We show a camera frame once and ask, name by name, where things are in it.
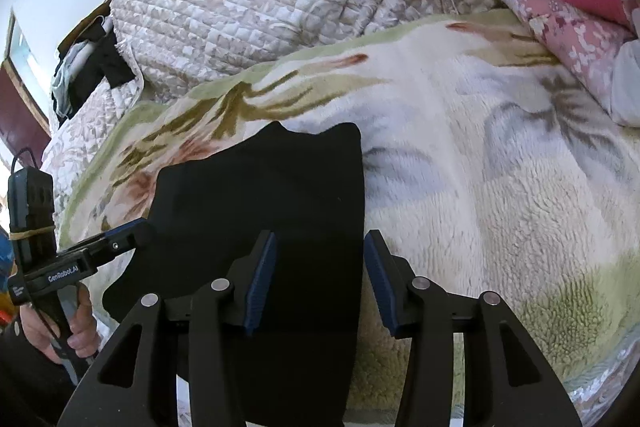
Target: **window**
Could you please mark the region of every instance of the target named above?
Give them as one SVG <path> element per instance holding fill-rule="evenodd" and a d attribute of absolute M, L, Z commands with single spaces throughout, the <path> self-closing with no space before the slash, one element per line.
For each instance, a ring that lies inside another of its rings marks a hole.
<path fill-rule="evenodd" d="M 9 231 L 9 208 L 7 207 L 6 192 L 13 156 L 4 145 L 4 142 L 0 140 L 0 227 L 7 232 Z M 21 165 L 18 161 L 16 168 L 19 169 L 20 167 Z"/>
<path fill-rule="evenodd" d="M 15 16 L 12 14 L 10 23 L 9 60 L 15 68 L 33 101 L 38 105 L 43 115 L 49 114 L 49 89 L 51 78 L 46 75 L 38 61 L 31 53 L 27 39 Z"/>

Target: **black garment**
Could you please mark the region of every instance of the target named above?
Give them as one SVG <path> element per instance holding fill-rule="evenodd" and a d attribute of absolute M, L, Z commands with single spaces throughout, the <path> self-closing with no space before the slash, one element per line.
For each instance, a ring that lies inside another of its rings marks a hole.
<path fill-rule="evenodd" d="M 121 321 L 146 293 L 190 295 L 249 254 L 260 230 L 273 230 L 278 261 L 260 328 L 250 339 L 225 338 L 244 418 L 342 425 L 362 285 L 358 128 L 309 135 L 271 123 L 205 160 L 164 168 L 148 220 L 158 237 L 106 291 L 107 311 Z"/>
<path fill-rule="evenodd" d="M 71 111 L 66 117 L 69 119 L 74 117 L 104 77 L 107 78 L 111 89 L 120 87 L 136 77 L 116 49 L 117 40 L 114 31 L 106 33 L 102 27 L 103 21 L 103 17 L 98 17 L 79 35 L 74 43 L 91 41 L 96 42 L 97 47 L 79 71 L 78 76 L 68 86 Z M 58 64 L 56 72 L 61 65 L 62 60 Z M 53 102 L 55 110 L 57 105 L 55 98 Z"/>
<path fill-rule="evenodd" d="M 35 349 L 15 322 L 0 335 L 0 427 L 55 425 L 74 387 L 61 365 Z"/>

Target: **human hand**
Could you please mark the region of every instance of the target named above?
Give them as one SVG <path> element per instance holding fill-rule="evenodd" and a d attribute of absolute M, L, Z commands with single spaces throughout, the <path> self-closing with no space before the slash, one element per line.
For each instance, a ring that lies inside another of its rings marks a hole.
<path fill-rule="evenodd" d="M 56 336 L 59 335 L 60 329 L 55 323 L 47 315 L 43 314 L 43 316 Z M 28 306 L 21 306 L 20 321 L 22 322 L 24 336 L 29 343 L 52 362 L 61 363 L 60 357 L 57 356 L 51 346 L 51 335 L 38 317 L 38 314 Z M 72 349 L 75 349 L 78 357 L 85 359 L 98 350 L 101 339 L 97 331 L 97 323 L 92 315 L 89 290 L 84 284 L 79 285 L 78 311 L 69 321 L 69 327 L 73 335 L 69 337 L 67 344 Z"/>

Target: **pink floral fabric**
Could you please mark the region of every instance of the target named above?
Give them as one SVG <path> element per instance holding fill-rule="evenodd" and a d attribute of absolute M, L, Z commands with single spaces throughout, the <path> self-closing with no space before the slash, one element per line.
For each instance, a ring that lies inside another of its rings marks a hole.
<path fill-rule="evenodd" d="M 622 45 L 636 36 L 629 29 L 590 15 L 562 0 L 503 0 L 539 42 L 581 81 L 611 115 L 612 76 Z M 640 0 L 622 0 L 633 28 Z"/>

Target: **black handle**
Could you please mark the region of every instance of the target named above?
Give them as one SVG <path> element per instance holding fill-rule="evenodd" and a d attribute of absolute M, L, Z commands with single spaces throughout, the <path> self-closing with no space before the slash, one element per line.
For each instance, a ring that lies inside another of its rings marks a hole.
<path fill-rule="evenodd" d="M 60 298 L 55 293 L 49 294 L 38 299 L 35 305 L 41 312 L 49 315 L 51 320 L 60 328 L 60 343 L 52 341 L 51 346 L 53 346 L 54 351 L 62 360 L 62 364 L 68 372 L 71 382 L 73 382 L 74 385 L 78 385 L 89 369 L 89 362 L 86 359 L 78 357 L 75 350 L 71 349 L 66 343 L 73 333 L 69 327 L 65 312 L 62 309 Z"/>
<path fill-rule="evenodd" d="M 425 277 L 408 284 L 422 321 L 411 342 L 396 427 L 448 426 L 453 392 L 453 325 L 448 294 Z"/>
<path fill-rule="evenodd" d="M 233 293 L 233 284 L 218 279 L 200 288 L 191 300 L 189 323 L 189 391 L 193 427 L 244 427 L 238 390 L 232 381 L 222 345 L 222 306 Z"/>

